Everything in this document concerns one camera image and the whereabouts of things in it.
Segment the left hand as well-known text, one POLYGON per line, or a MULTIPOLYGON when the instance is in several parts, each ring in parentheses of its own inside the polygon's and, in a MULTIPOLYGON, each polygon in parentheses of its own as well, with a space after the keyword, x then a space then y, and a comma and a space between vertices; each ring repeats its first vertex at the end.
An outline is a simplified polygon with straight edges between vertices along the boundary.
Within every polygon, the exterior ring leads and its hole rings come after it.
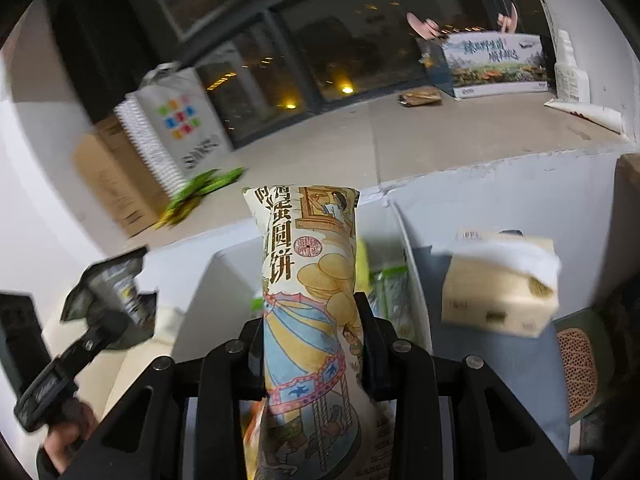
POLYGON ((43 451, 58 474, 70 466, 70 447, 78 440, 88 440, 99 425, 92 407, 84 401, 79 405, 81 416, 78 422, 60 422, 52 426, 43 442, 43 451))

